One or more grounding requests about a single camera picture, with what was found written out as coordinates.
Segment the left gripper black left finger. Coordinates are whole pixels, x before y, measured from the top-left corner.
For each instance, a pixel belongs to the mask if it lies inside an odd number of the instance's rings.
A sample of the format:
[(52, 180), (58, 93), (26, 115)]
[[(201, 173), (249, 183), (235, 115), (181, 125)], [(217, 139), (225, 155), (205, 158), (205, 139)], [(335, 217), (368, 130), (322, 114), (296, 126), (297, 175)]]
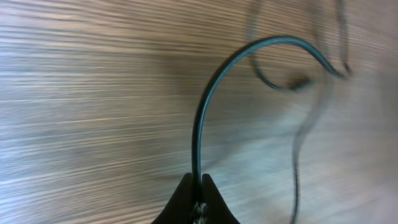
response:
[(152, 224), (192, 224), (193, 177), (186, 173)]

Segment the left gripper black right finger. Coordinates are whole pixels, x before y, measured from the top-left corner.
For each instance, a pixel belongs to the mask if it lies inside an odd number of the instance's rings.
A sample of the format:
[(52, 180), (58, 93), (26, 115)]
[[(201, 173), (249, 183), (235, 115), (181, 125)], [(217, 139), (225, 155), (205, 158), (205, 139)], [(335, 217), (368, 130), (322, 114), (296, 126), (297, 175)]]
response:
[(202, 175), (201, 196), (206, 203), (206, 224), (239, 224), (209, 174)]

